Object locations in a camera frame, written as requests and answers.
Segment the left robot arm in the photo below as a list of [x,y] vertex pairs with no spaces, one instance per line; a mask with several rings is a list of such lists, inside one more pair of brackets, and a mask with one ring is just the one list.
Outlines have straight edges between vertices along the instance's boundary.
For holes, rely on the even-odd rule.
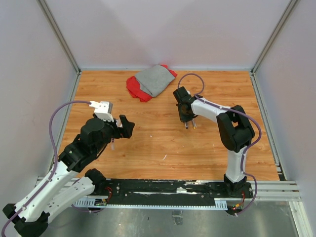
[[3,208],[3,213],[20,236],[41,236],[48,225],[78,199],[92,193],[98,196],[105,191],[106,179],[97,169],[90,170],[63,192],[60,190],[96,160],[113,139],[132,136],[135,124],[124,115],[120,115],[119,119],[121,126],[116,120],[89,119],[42,181],[21,201]]

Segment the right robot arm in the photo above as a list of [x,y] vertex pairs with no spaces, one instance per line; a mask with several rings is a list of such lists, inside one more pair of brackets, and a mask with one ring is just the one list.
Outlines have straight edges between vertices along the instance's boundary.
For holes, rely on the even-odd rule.
[[192,96],[183,86],[173,91],[173,95],[177,101],[180,121],[185,127],[188,127],[190,121],[196,127],[194,118],[197,116],[207,118],[218,125],[221,142],[228,150],[224,193],[228,197],[236,197],[246,183],[242,162],[246,156],[246,149],[255,136],[249,117],[239,105],[234,107],[218,105],[201,96]]

